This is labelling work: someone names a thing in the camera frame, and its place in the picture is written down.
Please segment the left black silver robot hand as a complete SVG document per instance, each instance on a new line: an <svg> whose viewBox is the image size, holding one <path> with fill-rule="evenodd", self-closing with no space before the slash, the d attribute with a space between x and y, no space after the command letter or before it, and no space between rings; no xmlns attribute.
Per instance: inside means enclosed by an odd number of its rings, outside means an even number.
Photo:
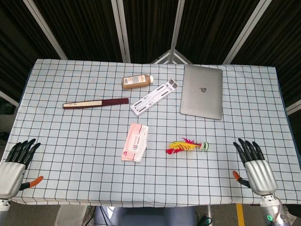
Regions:
<svg viewBox="0 0 301 226"><path fill-rule="evenodd" d="M39 176L34 181L23 182L27 170L40 143L36 139L19 142L9 151L7 158L0 163L0 198L9 200L17 195L19 191L31 188L43 180Z"/></svg>

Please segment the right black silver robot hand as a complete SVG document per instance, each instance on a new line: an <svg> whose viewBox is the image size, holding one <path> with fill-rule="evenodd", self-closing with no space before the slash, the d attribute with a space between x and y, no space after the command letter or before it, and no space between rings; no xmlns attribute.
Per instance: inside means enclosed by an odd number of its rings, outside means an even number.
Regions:
<svg viewBox="0 0 301 226"><path fill-rule="evenodd" d="M274 194L277 190L277 183L270 167L270 164L265 160L263 152L256 142L238 139L238 143L234 142L240 159L247 173L247 180L233 171L233 176L240 184L251 188L252 192L266 196Z"/></svg>

